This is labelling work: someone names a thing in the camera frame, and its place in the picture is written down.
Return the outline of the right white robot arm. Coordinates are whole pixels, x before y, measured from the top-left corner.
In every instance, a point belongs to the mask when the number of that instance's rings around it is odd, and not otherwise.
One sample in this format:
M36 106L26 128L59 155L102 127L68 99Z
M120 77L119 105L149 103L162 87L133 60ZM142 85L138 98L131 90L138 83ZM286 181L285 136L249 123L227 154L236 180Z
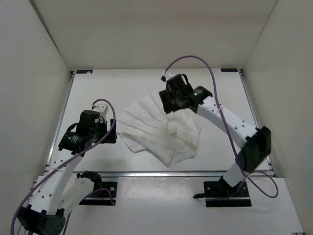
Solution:
M167 74L161 80L166 84L165 90L159 92L165 113L190 109L230 135L231 144L240 149L235 163L221 177L219 184L221 194L231 196L240 181L270 154L271 131L265 126L258 128L245 122L217 102L206 88L192 88L185 74Z

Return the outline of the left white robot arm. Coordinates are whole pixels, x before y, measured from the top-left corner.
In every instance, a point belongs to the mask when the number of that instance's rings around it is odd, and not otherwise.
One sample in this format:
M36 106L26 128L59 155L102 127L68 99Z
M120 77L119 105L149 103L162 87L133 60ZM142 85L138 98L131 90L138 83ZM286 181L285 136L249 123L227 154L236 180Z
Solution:
M87 151L99 144L116 143L116 120L106 119L110 108L110 104L94 102L91 109L80 114L77 123L68 127L58 150L69 153L52 157L47 175L26 196L29 202L23 200L15 213L25 230L38 235L59 235L81 201L104 191L101 176L94 171L77 173L74 185L70 189L66 186Z

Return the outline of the white pleated skirt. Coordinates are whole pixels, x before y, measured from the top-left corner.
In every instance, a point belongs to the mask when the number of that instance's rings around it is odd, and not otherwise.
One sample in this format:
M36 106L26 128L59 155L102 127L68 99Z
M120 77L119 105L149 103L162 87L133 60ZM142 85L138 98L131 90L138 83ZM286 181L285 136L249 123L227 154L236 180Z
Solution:
M120 116L117 133L134 152L148 150L166 166L193 157L201 125L189 109L166 114L158 93L145 96Z

